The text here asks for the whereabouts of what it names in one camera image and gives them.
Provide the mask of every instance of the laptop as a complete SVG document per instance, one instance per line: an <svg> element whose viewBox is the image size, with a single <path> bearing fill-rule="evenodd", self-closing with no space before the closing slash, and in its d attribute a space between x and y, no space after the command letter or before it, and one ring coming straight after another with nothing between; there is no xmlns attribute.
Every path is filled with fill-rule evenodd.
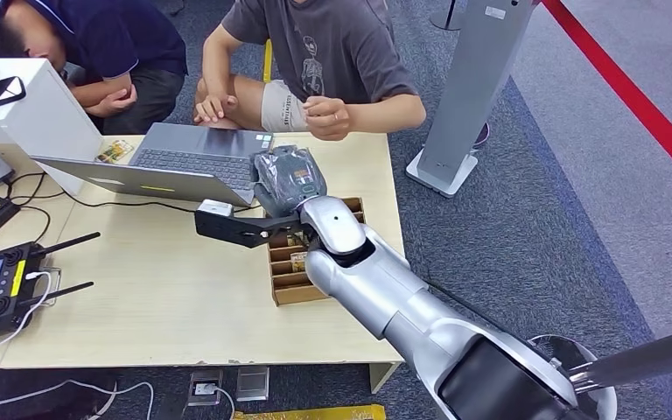
<svg viewBox="0 0 672 420"><path fill-rule="evenodd" d="M250 192L251 156L267 151L271 133L211 129L156 122L129 164L164 171L202 173L221 180L237 193Z"/></svg>
<svg viewBox="0 0 672 420"><path fill-rule="evenodd" d="M59 157L31 158L115 193L198 202L211 199L236 207L250 207L254 199L253 191L235 192L212 175Z"/></svg>
<svg viewBox="0 0 672 420"><path fill-rule="evenodd" d="M127 166L32 158L115 193L250 207L251 156L269 150L272 140L271 133L156 122Z"/></svg>

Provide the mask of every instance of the black cable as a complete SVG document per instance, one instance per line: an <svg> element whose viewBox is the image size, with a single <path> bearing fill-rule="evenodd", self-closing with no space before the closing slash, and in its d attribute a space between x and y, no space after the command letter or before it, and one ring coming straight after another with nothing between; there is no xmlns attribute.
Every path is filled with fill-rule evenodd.
<svg viewBox="0 0 672 420"><path fill-rule="evenodd" d="M34 240L35 242L42 241L42 238L44 238L45 234L47 234L47 229L50 228L50 222L52 221L52 219L50 217L50 214L45 209L42 209L42 208L39 208L39 207L33 207L33 206L20 206L20 207L21 208L30 208L32 210L37 210L47 217L47 223L45 224L45 228L42 229L42 233L40 233L39 236L37 237L37 239Z"/></svg>
<svg viewBox="0 0 672 420"><path fill-rule="evenodd" d="M84 203L83 201L75 198L73 195L69 194L66 190L63 190L63 193L65 193L66 196L69 199L71 199L71 200L73 200L73 201L77 202L78 204L81 204L82 206L85 206L85 207L103 207L103 206L142 207L142 206L153 205L153 206L167 207L167 208L170 208L170 209L173 209L173 210L179 210L180 212L185 212L185 213L194 213L194 210L190 210L188 208L183 208L183 207L172 206L171 204L165 204L165 203L161 203L161 202L158 202L158 201L147 201L147 202L144 202L144 203L119 203L119 202L116 202L116 201L108 201L106 203L88 204L88 203Z"/></svg>
<svg viewBox="0 0 672 420"><path fill-rule="evenodd" d="M65 191L56 192L51 195L18 195L17 197L11 197L12 200L21 200L21 199L34 199L34 200L44 200L44 199L54 199L55 197L60 197L65 194Z"/></svg>
<svg viewBox="0 0 672 420"><path fill-rule="evenodd" d="M463 305L465 308L469 309L471 312L475 313L479 317L483 318L488 324L494 326L497 330L501 331L502 333L506 333L515 339L519 340L523 345L527 346L529 349L534 351L535 353L539 354L540 357L545 359L547 362L550 361L550 357L547 354L542 353L538 348L533 346L531 343L529 343L527 340L519 337L516 333L511 331L510 329L506 328L504 325L502 325L499 321L495 320L493 317L490 315L486 314L483 312L479 307L475 306L474 304L471 304L470 302L464 300L462 297L459 297L452 293L451 291L447 290L444 286L441 284L438 284L434 282L433 280L430 279L423 279L429 286L433 287L434 289L441 291L444 293L448 298L451 300L457 302L460 305Z"/></svg>
<svg viewBox="0 0 672 420"><path fill-rule="evenodd" d="M233 214L238 214L238 213L240 213L240 212L246 212L246 211L248 211L248 210L253 210L253 209L255 209L255 208L259 208L259 207L261 207L261 206L262 206L262 205L253 206L253 207L246 207L246 208L239 208L238 210L233 211Z"/></svg>
<svg viewBox="0 0 672 420"><path fill-rule="evenodd" d="M17 206L26 206L27 204L30 204L30 202L31 202L32 200L34 200L35 197L37 197L37 193L38 193L39 189L42 187L42 183L45 182L45 176L46 176L46 175L47 175L47 174L44 173L44 172L42 172L42 173L40 174L40 177L39 177L39 181L38 181L38 183L37 183L37 186L35 186L35 189L34 189L34 191L32 191L32 194L31 194L30 196L28 196L28 197L25 197L25 196L19 196L20 198L25 198L25 199L27 199L27 201L25 201L24 203L20 203L20 204L18 204L18 203L14 203L14 200L16 200L17 197L13 197L13 198L12 198L12 197L11 197L11 192L8 194L7 199L11 200L11 202L14 203L14 204L16 204Z"/></svg>
<svg viewBox="0 0 672 420"><path fill-rule="evenodd" d="M40 180L40 183L38 185L38 189L39 189L39 186L42 185L42 179L45 179L45 175L47 175L45 172L32 172L32 173L26 173L24 175L20 175L20 176L14 178L14 179L11 179L11 180L5 180L4 183L6 184L6 198L7 199L11 198L11 192L14 188L14 184L16 184L20 179L25 179L27 177L40 176L41 180Z"/></svg>

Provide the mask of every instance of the white cable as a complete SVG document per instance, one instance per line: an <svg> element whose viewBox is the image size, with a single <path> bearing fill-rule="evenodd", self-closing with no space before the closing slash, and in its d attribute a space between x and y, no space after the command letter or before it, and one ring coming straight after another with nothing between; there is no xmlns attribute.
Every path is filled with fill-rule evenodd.
<svg viewBox="0 0 672 420"><path fill-rule="evenodd" d="M230 394L223 388L217 387L213 385L213 390L215 391L220 391L227 397L227 400L230 401L230 420L233 420L233 417L235 417L235 403L233 402L233 397L230 396Z"/></svg>
<svg viewBox="0 0 672 420"><path fill-rule="evenodd" d="M6 344L9 342L9 340L13 339L14 337L17 336L17 334L22 332L22 329L25 328L25 324L27 323L27 319L30 318L30 315L32 315L33 312L37 310L44 302L45 299L47 298L47 295L50 293L50 289L53 287L53 277L50 276L50 273L47 271L35 271L33 273L30 273L24 277L25 280L34 280L35 278L38 278L40 276L47 276L47 287L45 288L45 293L42 294L42 297L39 299L39 301L34 304L29 311L22 317L22 322L19 324L19 327L15 332L12 332L9 337L6 337L5 339L2 339L0 341L0 346Z"/></svg>
<svg viewBox="0 0 672 420"><path fill-rule="evenodd" d="M67 381L63 381L63 382L59 383L58 385L51 386L50 388L45 388L45 389L42 389L40 391L31 392L30 394L15 396L15 397L9 398L7 400L1 400L0 405L4 405L4 404L8 404L8 403L15 403L17 401L22 401L22 400L25 400L27 398L32 398L34 396L41 396L43 394L54 391L55 389L58 389L58 388L60 388L64 385L67 385L69 383L72 383L73 385L78 385L78 386L84 387L84 388L94 389L96 391L99 391L103 394L107 394L107 395L110 395L110 396L119 396L120 394L130 392L131 390L140 388L144 385L144 386L148 387L148 389L150 389L150 402L148 403L148 414L145 416L145 419L146 420L151 420L151 412L153 410L154 394L153 394L153 386L148 382L137 383L137 384L135 384L135 385L133 385L133 386L127 388L127 389L123 389L122 391L108 391L106 389L99 388L99 387L97 387L95 385L92 385L90 383L84 383L84 382L75 381L73 379L69 379Z"/></svg>

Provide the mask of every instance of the wooden table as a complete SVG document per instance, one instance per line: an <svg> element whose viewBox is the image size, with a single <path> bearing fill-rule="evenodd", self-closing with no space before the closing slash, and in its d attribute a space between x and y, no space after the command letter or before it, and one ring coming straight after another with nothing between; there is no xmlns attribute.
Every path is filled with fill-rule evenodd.
<svg viewBox="0 0 672 420"><path fill-rule="evenodd" d="M329 193L362 197L370 226L403 252L386 136L352 134L332 143L283 134L276 144L309 147ZM80 198L148 200L90 184ZM63 269L63 287L96 285L38 311L0 354L0 368L368 363L376 392L401 362L388 343L377 341L331 299L276 307L266 248L198 236L190 214L159 206L90 208L65 197L32 204L63 215L63 222L53 216L45 244L101 232L98 239L54 254L51 262ZM262 215L262 210L239 215ZM27 226L27 220L14 225L0 232L0 248L30 240L44 226Z"/></svg>

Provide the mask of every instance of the man's hand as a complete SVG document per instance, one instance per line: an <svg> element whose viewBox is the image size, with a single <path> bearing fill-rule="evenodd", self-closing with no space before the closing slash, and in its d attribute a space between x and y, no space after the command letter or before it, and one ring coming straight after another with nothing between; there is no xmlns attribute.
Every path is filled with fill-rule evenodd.
<svg viewBox="0 0 672 420"><path fill-rule="evenodd" d="M228 111L235 109L238 106L238 98L230 94L208 94L207 97L195 108L197 115L194 117L194 123L217 123L220 119L225 118Z"/></svg>
<svg viewBox="0 0 672 420"><path fill-rule="evenodd" d="M341 99L311 96L303 109L308 130L321 140L343 140L352 129L347 105Z"/></svg>
<svg viewBox="0 0 672 420"><path fill-rule="evenodd" d="M106 98L93 107L86 108L86 112L92 116L100 118L107 118L123 112L137 101L137 91L135 85L131 85L129 89L129 96L127 89L118 90L113 94L108 94Z"/></svg>

